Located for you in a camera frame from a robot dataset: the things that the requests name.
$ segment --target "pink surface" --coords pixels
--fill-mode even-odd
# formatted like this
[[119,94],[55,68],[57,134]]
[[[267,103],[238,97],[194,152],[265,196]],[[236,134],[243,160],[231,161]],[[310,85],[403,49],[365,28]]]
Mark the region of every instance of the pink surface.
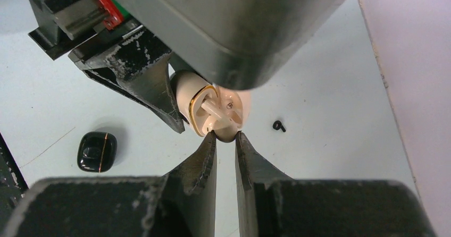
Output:
[[423,205],[451,236],[451,0],[360,0]]

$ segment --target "red component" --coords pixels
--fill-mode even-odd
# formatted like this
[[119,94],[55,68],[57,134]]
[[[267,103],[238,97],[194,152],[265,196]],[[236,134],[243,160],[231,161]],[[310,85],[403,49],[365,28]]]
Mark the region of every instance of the red component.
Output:
[[99,0],[99,2],[101,6],[110,14],[110,16],[105,18],[103,21],[103,24],[108,30],[114,29],[114,27],[124,21],[124,16],[111,0]]

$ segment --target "table surface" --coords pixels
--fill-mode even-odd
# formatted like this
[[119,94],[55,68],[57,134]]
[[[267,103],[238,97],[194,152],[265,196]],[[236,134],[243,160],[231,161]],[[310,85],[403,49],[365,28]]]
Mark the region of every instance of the table surface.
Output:
[[[148,109],[89,80],[66,57],[52,61],[27,36],[28,0],[0,0],[0,132],[31,186],[56,176],[162,175],[201,138],[176,134]],[[272,129],[282,120],[286,133]],[[77,168],[81,137],[119,143],[106,173]],[[392,179],[415,191],[395,118],[357,0],[347,0],[266,85],[252,91],[244,132],[255,149],[299,179]],[[235,155],[218,143],[216,236],[239,236]]]

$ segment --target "green component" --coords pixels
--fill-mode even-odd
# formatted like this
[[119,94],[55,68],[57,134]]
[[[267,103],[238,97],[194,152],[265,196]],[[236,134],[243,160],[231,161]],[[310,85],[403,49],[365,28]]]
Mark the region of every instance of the green component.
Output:
[[116,6],[118,8],[119,12],[121,12],[121,14],[124,16],[124,18],[127,18],[130,15],[130,13],[128,13],[128,11],[125,10],[124,7],[121,6],[121,4],[119,4],[119,2],[117,2],[116,0],[111,0],[111,1],[113,2],[114,6]]

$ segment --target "white table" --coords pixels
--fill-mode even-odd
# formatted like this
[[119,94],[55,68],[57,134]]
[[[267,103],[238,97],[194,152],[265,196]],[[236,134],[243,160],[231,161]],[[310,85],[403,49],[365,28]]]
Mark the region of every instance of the white table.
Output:
[[[1,0],[0,131],[29,185],[57,176],[162,175],[201,138],[176,134],[150,110],[52,61],[27,36],[28,0]],[[252,92],[244,132],[255,149],[301,179],[393,179],[415,190],[357,0],[342,7],[266,85]],[[272,129],[281,119],[286,133]],[[106,173],[77,168],[81,137],[119,142]],[[239,236],[234,144],[218,143],[216,236]]]

